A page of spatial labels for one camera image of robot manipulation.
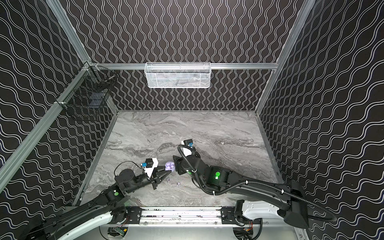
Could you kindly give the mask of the purple earbud charging case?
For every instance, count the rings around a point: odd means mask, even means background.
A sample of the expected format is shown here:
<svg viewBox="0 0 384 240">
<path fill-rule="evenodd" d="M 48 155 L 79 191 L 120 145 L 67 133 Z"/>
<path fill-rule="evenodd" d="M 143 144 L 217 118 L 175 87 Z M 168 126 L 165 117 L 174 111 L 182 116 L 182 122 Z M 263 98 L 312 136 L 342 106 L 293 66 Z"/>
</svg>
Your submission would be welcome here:
<svg viewBox="0 0 384 240">
<path fill-rule="evenodd" d="M 165 163 L 165 170 L 174 172 L 176 170 L 176 166 L 174 162 L 166 162 Z"/>
</svg>

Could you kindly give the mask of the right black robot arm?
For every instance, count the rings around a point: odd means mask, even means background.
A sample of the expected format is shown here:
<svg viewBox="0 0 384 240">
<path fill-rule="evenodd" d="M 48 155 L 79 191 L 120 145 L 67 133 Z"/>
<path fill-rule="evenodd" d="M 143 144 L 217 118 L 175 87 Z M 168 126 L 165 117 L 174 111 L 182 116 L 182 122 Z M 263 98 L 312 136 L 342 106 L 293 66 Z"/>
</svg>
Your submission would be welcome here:
<svg viewBox="0 0 384 240">
<path fill-rule="evenodd" d="M 303 188 L 296 181 L 277 184 L 248 178 L 230 169 L 209 166 L 193 155 L 185 159 L 173 156 L 173 161 L 180 175 L 187 173 L 208 195 L 231 193 L 264 201 L 278 208 L 277 214 L 286 224 L 300 229 L 309 227 L 307 204 L 298 199 L 304 196 Z"/>
</svg>

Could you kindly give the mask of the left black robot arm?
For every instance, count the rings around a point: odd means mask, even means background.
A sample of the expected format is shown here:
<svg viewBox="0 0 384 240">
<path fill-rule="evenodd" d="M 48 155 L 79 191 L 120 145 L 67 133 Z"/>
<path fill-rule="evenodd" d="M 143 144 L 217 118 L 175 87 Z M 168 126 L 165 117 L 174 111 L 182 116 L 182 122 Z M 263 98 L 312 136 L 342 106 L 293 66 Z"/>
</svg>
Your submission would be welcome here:
<svg viewBox="0 0 384 240">
<path fill-rule="evenodd" d="M 103 190 L 93 200 L 74 208 L 57 217 L 45 220 L 42 224 L 32 228 L 21 240 L 57 240 L 71 230 L 80 227 L 86 222 L 97 220 L 103 215 L 107 217 L 107 224 L 125 225 L 138 223 L 141 210 L 126 207 L 129 194 L 148 185 L 154 189 L 167 178 L 172 171 L 165 167 L 154 168 L 153 175 L 146 173 L 136 176 L 131 169 L 125 169 L 115 176 L 115 183 Z"/>
</svg>

